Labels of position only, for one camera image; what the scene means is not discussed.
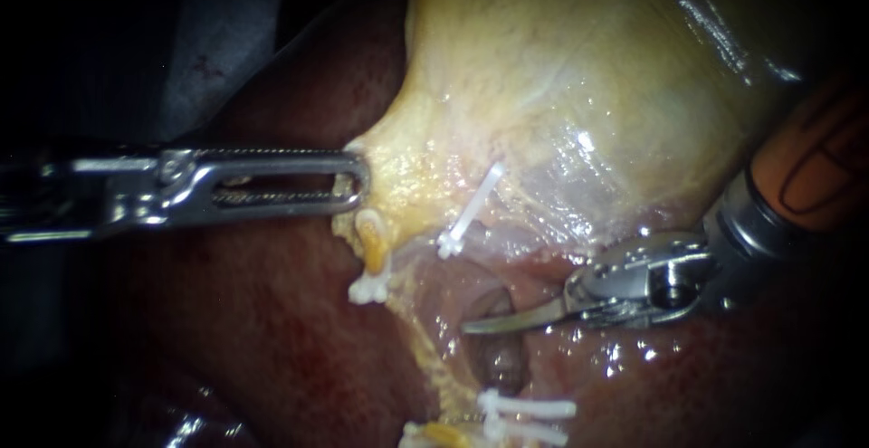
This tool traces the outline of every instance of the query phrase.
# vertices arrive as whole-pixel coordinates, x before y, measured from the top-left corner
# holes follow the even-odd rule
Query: metal instrument
[[[76,144],[2,157],[0,239],[6,244],[339,214],[358,206],[370,183],[359,156],[330,150]],[[347,193],[294,186],[305,177],[334,175],[352,178]]]
[[[589,328],[660,324],[691,313],[715,272],[701,234],[652,234],[614,246],[573,272],[555,300],[511,316],[465,322],[462,332],[507,333],[569,320]]]

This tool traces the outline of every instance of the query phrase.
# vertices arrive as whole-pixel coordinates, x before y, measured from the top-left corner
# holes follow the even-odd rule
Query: dark background
[[[128,141],[177,136],[213,115],[268,55],[334,1],[3,0],[7,82],[0,146],[46,135]],[[864,22],[865,0],[818,1],[839,7],[833,24],[850,29]],[[185,45],[206,39],[207,49],[234,51],[233,36],[215,34],[209,26],[226,17],[221,9],[237,5],[249,6],[232,17],[241,23],[236,32],[250,35],[241,36],[235,51],[252,54],[236,63],[206,60],[198,71],[202,79],[221,71],[232,81],[214,87],[201,103],[188,102],[202,92],[179,89],[167,95],[173,61],[199,62],[178,54]],[[270,16],[260,14],[270,9],[275,15],[268,32]],[[217,20],[191,23],[190,15]],[[265,22],[244,25],[253,17]],[[186,37],[179,39],[182,31]],[[257,35],[268,45],[244,44]],[[864,37],[851,39],[856,42],[845,49],[863,56]],[[183,109],[185,103],[195,109],[167,115],[167,106]],[[72,275],[87,277],[93,259],[86,245],[0,250],[0,409],[5,412],[0,436],[24,435],[35,445],[57,439],[99,445],[105,439],[112,355],[100,294],[70,293],[64,286]],[[845,352],[843,361],[859,361],[859,353]],[[842,424],[842,411],[831,407],[800,446],[831,444]]]

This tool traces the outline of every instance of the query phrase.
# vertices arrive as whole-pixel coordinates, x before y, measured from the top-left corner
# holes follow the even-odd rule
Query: shiny wet surface
[[[394,10],[386,24],[400,32],[400,3],[389,8]],[[358,32],[361,28],[351,21],[347,29]],[[395,41],[384,41],[376,33],[368,39],[392,43],[395,51],[391,55],[396,57],[392,62],[402,59]],[[259,84],[247,89],[249,95],[241,95],[227,108],[221,118],[223,129],[216,137],[251,144],[280,141],[282,145],[333,148],[376,120],[388,103],[389,91],[396,90],[400,82],[400,69],[386,75],[367,69],[367,62],[391,62],[382,60],[383,51],[376,49],[359,62],[358,71],[362,78],[365,73],[380,73],[373,85],[347,79],[336,84],[326,75],[317,81],[318,73],[338,73],[357,59],[359,51],[364,52],[341,51],[337,42],[331,51],[328,41],[317,45],[325,53],[322,57],[306,54],[295,62],[279,63]],[[323,70],[326,58],[335,60],[334,67],[326,65],[328,69]],[[296,95],[288,97],[287,92]],[[353,100],[355,109],[329,111],[330,104],[323,100]],[[305,123],[294,123],[302,120]],[[164,445],[176,439],[195,444],[196,437],[189,434],[217,433],[212,441],[219,438],[242,446],[252,437],[273,445],[347,445],[349,436],[357,445],[389,446],[398,435],[396,427],[405,420],[422,420],[432,414],[418,402],[426,393],[419,391],[421,382],[413,362],[396,351],[400,337],[392,316],[378,308],[346,303],[341,284],[358,274],[359,265],[341,241],[331,238],[328,220],[140,235],[107,247],[113,248],[108,250],[109,262],[115,265],[108,280],[110,330],[121,365],[108,384],[117,388],[114,395],[119,399],[112,416],[118,431],[110,438],[117,444]],[[842,258],[833,255],[831,262],[840,263]],[[822,274],[820,279],[851,290],[860,275],[833,280]],[[329,287],[318,287],[321,283]],[[311,296],[314,287],[316,300]],[[666,407],[666,400],[684,389],[708,389],[709,400],[703,401],[707,403],[735,402],[736,397],[765,391],[778,397],[774,405],[805,404],[807,399],[811,405],[835,404],[836,395],[859,378],[859,368],[851,363],[859,355],[855,334],[859,329],[849,322],[854,315],[840,313],[839,308],[846,306],[841,297],[830,293],[835,289],[824,288],[826,293],[819,296],[811,287],[801,290],[795,303],[802,308],[789,310],[772,327],[767,324],[767,332],[752,346],[752,355],[720,364],[698,361],[688,375],[649,386],[641,400],[658,416],[625,419],[627,427],[617,423],[599,424],[600,428],[647,436],[672,424],[690,425],[691,417],[673,419]],[[733,331],[723,337],[751,338],[758,327],[751,322],[735,323]],[[695,329],[701,338],[703,326]],[[611,344],[627,345],[625,341],[613,339]],[[685,345],[698,349],[727,346],[701,340]],[[721,382],[721,377],[711,373],[755,367],[771,350],[780,352],[776,356],[781,359],[763,366],[766,373],[756,377],[754,384],[744,379],[736,384]],[[398,375],[384,376],[384,371]],[[105,393],[99,387],[105,384],[94,372],[90,375],[97,381],[94,391]],[[769,377],[779,377],[778,383],[771,386],[763,381]],[[794,379],[805,389],[793,389]],[[606,411],[617,410],[618,403],[607,400],[633,398],[631,384],[618,379],[582,388],[601,399],[584,412],[589,422],[617,419]],[[84,398],[87,392],[82,387],[75,397]],[[58,416],[72,415],[76,404],[71,399],[65,405]],[[773,425],[765,425],[769,418],[762,412],[753,413],[757,417],[750,424],[734,418],[722,420],[721,425],[747,427],[757,433],[753,441],[761,443],[813,414],[812,409],[798,411],[773,416],[777,419]],[[244,428],[236,430],[239,423]]]

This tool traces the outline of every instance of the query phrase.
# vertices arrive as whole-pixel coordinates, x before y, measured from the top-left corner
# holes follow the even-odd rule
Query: yellow fat
[[[445,448],[471,448],[468,438],[458,429],[447,424],[428,423],[421,434]]]
[[[384,233],[380,216],[373,209],[365,209],[357,214],[356,234],[362,243],[362,260],[369,275],[378,275],[383,271],[388,253]]]

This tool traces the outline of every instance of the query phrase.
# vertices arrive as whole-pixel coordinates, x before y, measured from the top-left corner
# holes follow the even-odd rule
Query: white surgical clip
[[[441,260],[446,260],[450,256],[455,256],[462,252],[462,248],[464,248],[464,241],[462,241],[464,232],[468,230],[468,226],[471,225],[473,219],[480,213],[480,209],[482,209],[483,204],[486,202],[486,197],[489,196],[489,193],[492,192],[503,175],[504,165],[500,162],[492,165],[489,168],[489,173],[486,174],[486,178],[483,179],[476,192],[473,193],[471,201],[468,202],[468,205],[459,214],[459,218],[453,224],[452,229],[449,232],[443,231],[437,236],[437,256]]]

